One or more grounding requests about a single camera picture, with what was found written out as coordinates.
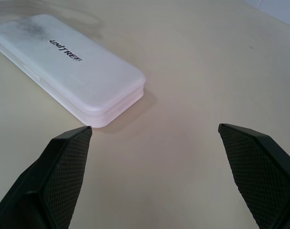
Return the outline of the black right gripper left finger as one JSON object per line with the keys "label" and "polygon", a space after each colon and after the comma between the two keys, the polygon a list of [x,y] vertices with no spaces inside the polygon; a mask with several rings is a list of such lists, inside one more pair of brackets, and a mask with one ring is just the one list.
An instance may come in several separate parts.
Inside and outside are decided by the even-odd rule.
{"label": "black right gripper left finger", "polygon": [[83,184],[92,128],[53,138],[0,202],[0,229],[66,229]]}

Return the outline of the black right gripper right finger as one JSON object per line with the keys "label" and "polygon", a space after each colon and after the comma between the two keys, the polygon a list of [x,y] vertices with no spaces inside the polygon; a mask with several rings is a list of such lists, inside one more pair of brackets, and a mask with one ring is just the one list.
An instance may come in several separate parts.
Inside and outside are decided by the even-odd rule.
{"label": "black right gripper right finger", "polygon": [[290,156],[268,135],[220,124],[234,182],[261,229],[290,229]]}

